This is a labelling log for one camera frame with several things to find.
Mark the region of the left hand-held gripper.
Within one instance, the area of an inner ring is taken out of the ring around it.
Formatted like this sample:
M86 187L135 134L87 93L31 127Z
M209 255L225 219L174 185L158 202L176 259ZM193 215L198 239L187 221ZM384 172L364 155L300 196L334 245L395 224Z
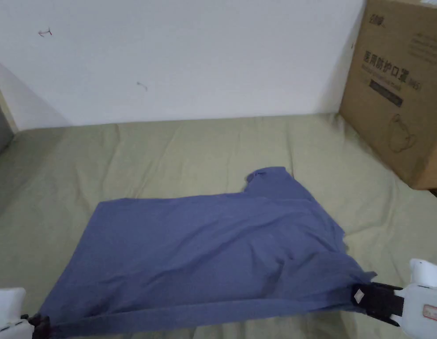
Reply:
M51 338L48 316L21 314L25 296L22 287L0 289L0 339Z

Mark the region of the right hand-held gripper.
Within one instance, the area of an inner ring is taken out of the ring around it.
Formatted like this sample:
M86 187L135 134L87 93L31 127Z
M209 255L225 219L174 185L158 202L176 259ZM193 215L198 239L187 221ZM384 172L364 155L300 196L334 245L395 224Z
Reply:
M405 288L372 282L354 284L351 302L357 312L398 326L412 339L437 339L437 265L411 259Z

